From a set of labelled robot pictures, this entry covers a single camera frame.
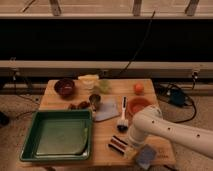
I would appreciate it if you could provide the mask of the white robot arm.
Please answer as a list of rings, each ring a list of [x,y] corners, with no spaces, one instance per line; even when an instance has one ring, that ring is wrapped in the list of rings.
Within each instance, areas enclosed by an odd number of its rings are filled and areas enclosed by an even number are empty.
[[[163,137],[213,159],[213,131],[167,121],[155,105],[149,105],[133,116],[127,140],[139,148],[148,134]]]

